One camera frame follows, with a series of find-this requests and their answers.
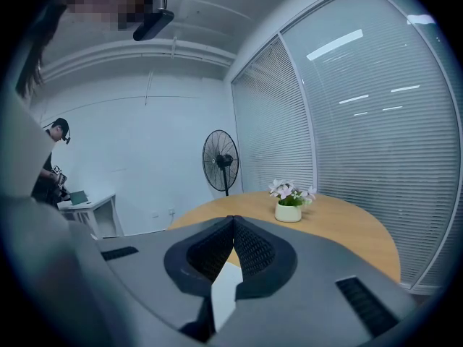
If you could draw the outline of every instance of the wooden table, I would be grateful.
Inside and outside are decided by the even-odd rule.
[[[386,228],[356,205],[321,194],[316,197],[313,204],[302,209],[302,220],[298,223],[277,221],[274,213],[278,198],[256,192],[205,203],[176,220],[169,230],[228,215],[257,218],[336,241],[399,283],[399,253]],[[228,261],[239,266],[234,250]]]

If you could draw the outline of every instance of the white pot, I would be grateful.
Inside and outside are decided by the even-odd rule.
[[[301,207],[276,203],[275,218],[284,223],[296,223],[297,221],[301,221]]]

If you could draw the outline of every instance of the black fan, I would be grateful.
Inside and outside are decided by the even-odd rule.
[[[237,179],[238,168],[238,151],[232,138],[225,131],[214,131],[203,148],[203,169],[209,184],[228,196],[229,188]]]

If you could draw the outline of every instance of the glass wall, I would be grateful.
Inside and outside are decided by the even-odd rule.
[[[387,0],[326,1],[283,38],[307,96],[319,192],[373,214],[413,286],[458,187],[458,124],[435,56]]]

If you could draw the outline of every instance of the ceiling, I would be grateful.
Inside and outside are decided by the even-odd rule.
[[[174,39],[213,46],[237,53],[250,32],[282,0],[168,0],[174,20],[157,38]],[[132,31],[115,31],[95,22],[81,22],[65,13],[44,64],[104,43],[132,40]]]

